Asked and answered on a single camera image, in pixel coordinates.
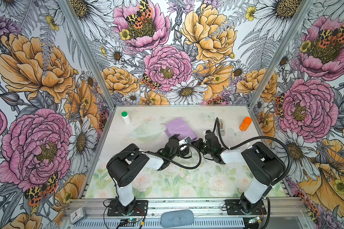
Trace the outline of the pink wrapping paper sheet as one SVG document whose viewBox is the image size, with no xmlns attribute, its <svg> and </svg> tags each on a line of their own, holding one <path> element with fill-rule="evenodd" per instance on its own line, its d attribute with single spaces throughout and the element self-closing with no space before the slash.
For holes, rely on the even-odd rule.
<svg viewBox="0 0 344 229">
<path fill-rule="evenodd" d="M 189 125 L 181 118 L 176 118 L 166 124 L 165 133 L 168 137 L 178 135 L 179 140 L 190 137 L 192 140 L 197 140 L 197 135 L 192 131 Z"/>
</svg>

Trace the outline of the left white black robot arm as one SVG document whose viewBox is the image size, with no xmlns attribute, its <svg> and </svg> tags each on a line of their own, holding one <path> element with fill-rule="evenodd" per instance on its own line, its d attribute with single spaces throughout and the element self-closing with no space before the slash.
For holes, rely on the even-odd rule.
<svg viewBox="0 0 344 229">
<path fill-rule="evenodd" d="M 197 165 L 192 167 L 174 161 L 177 156 L 182 159 L 190 159 L 192 157 L 191 148 L 195 148 L 191 137 L 180 140 L 178 135 L 173 135 L 168 139 L 164 148 L 159 149 L 156 153 L 142 150 L 136 144 L 130 144 L 114 155 L 108 161 L 106 169 L 115 183 L 116 203 L 124 208 L 125 212 L 135 206 L 136 198 L 131 184 L 144 168 L 163 171 L 171 164 L 188 170 L 198 168 L 202 161 L 200 153 L 198 153 Z"/>
</svg>

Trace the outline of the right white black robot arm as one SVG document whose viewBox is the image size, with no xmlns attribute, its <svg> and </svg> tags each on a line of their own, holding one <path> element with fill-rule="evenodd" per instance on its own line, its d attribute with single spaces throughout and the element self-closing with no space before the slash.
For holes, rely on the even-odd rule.
<svg viewBox="0 0 344 229">
<path fill-rule="evenodd" d="M 289 157 L 288 162 L 281 160 L 261 139 L 271 140 L 283 147 Z M 248 188 L 241 194 L 235 208 L 244 214 L 252 214 L 253 211 L 266 198 L 273 186 L 283 180 L 291 168 L 292 159 L 286 145 L 269 136 L 256 136 L 228 147 L 220 142 L 221 136 L 208 131 L 203 139 L 193 142 L 203 155 L 210 155 L 218 164 L 245 163 L 253 178 Z"/>
</svg>

